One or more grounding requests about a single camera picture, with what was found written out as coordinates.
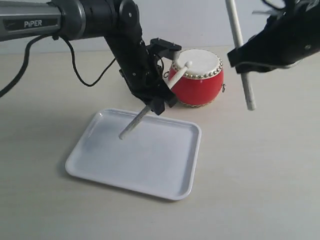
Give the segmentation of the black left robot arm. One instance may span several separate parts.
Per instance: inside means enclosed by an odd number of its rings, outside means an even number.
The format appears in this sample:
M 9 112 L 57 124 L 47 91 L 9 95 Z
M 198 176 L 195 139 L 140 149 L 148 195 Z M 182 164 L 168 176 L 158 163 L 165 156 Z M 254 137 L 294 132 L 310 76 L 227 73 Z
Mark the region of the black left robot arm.
M 2 96 L 21 80 L 29 64 L 30 49 L 36 42 L 52 38 L 69 44 L 104 38 L 133 96 L 157 115 L 178 101 L 164 81 L 163 59 L 173 60 L 182 48 L 158 37 L 146 44 L 139 7 L 132 0 L 1 1 L 1 41 L 22 38 L 29 38 L 22 66 L 1 90 Z

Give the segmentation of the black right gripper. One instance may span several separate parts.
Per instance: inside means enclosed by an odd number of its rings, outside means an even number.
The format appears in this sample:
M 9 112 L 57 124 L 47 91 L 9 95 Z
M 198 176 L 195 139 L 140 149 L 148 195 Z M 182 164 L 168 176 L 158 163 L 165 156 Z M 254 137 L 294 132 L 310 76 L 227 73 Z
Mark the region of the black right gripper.
M 227 54 L 237 74 L 290 69 L 320 52 L 318 0 L 284 0 L 283 6 L 264 0 L 263 4 L 269 7 L 264 29 Z

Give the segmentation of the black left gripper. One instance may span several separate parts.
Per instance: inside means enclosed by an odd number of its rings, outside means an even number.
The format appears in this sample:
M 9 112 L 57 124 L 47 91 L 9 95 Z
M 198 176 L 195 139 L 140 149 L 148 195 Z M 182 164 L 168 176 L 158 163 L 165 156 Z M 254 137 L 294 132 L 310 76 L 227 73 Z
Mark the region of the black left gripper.
M 123 41 L 118 53 L 119 72 L 131 93 L 159 116 L 165 111 L 165 104 L 169 108 L 177 104 L 177 96 L 163 79 L 163 67 L 158 65 L 163 57 L 150 52 L 147 47 L 143 40 Z

